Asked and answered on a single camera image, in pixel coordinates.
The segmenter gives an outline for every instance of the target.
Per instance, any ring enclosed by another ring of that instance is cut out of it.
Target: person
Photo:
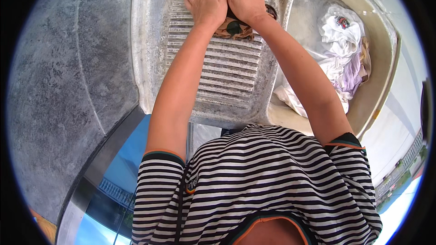
[[[184,0],[194,25],[162,82],[139,167],[133,244],[371,244],[382,223],[366,150],[315,60],[264,0]],[[301,101],[314,137],[249,124],[185,164],[204,54],[227,7],[256,30]]]

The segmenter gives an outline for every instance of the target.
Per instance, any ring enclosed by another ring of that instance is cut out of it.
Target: forearm
[[[194,26],[177,52],[154,104],[146,150],[164,144],[167,150],[186,156],[188,121],[212,34],[209,27]]]
[[[352,132],[335,89],[308,52],[274,19],[253,28],[270,46],[321,144]]]

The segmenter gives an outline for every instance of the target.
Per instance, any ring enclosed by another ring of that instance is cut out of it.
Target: purple cloth
[[[344,82],[344,87],[339,86],[338,82],[333,84],[335,89],[341,92],[348,92],[352,96],[357,91],[359,84],[362,82],[362,78],[359,76],[360,71],[360,53],[362,51],[362,41],[359,42],[359,47],[357,51],[353,54],[352,59],[344,66],[344,73],[342,80]]]

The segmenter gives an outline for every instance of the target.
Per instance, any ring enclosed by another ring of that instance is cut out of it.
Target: sink basin
[[[373,0],[341,0],[361,16],[368,26],[373,73],[350,104],[348,118],[356,134],[368,128],[368,120],[382,106],[389,91],[395,66],[397,35],[390,21]],[[265,0],[273,6],[283,28],[297,19],[298,0]],[[178,49],[193,26],[183,0],[132,1],[132,57],[139,104],[151,113],[162,80]],[[239,128],[248,123],[276,124],[311,134],[308,120],[276,100],[272,92],[278,64],[270,48],[255,32],[255,39],[212,38],[204,59],[203,71],[191,122],[222,128]],[[377,98],[364,106],[372,93]]]

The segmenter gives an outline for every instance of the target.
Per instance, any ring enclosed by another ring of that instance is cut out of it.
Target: person's left hand
[[[225,21],[227,0],[184,0],[191,12],[194,26],[200,25],[215,31]]]

